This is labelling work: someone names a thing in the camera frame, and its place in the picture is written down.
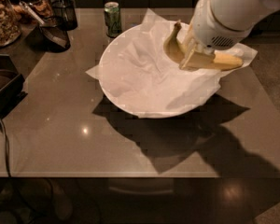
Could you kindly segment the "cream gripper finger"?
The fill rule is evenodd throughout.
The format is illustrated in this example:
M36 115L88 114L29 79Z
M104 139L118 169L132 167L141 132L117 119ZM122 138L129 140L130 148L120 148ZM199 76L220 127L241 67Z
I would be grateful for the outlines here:
M184 40L182 42L182 50L184 52L188 52L189 50L192 50L195 45L196 45L196 40L195 40L194 34L193 34L193 26L192 26L192 24L190 24L187 34L184 37Z
M215 59L212 49L205 49L202 45L189 45L179 68L182 70L196 70L205 68Z

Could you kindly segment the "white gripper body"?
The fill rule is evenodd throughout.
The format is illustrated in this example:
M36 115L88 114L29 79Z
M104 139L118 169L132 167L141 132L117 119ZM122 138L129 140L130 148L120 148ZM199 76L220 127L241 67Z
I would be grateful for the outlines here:
M191 25L194 39L207 51L230 49L251 32L251 28L237 31L222 25L213 14L209 0L197 4Z

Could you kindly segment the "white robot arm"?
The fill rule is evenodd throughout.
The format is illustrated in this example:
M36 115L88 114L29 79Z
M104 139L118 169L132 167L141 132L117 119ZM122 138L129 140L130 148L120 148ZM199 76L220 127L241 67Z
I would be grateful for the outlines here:
M199 0L183 41L183 70L232 70L243 61L226 54L246 38L253 27L280 10L280 0Z

